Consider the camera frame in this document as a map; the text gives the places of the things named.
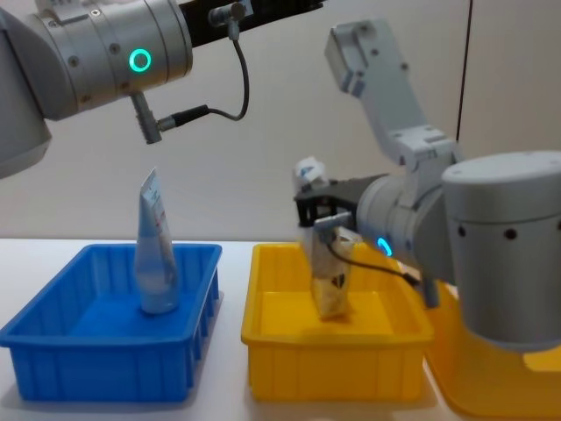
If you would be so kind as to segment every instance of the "tabletop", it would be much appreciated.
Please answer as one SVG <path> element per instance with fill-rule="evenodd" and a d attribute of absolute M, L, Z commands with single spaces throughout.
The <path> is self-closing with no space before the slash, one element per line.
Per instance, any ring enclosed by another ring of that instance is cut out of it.
<path fill-rule="evenodd" d="M 0 239 L 0 325 L 5 325 L 84 246 L 115 241 Z M 2 421 L 458 421 L 425 364 L 423 398 L 415 403 L 258 403 L 247 385 L 247 348 L 240 340 L 252 242 L 223 247 L 218 282 L 224 293 L 195 387 L 179 404 L 28 403 L 15 384 L 10 352 L 0 349 Z"/>

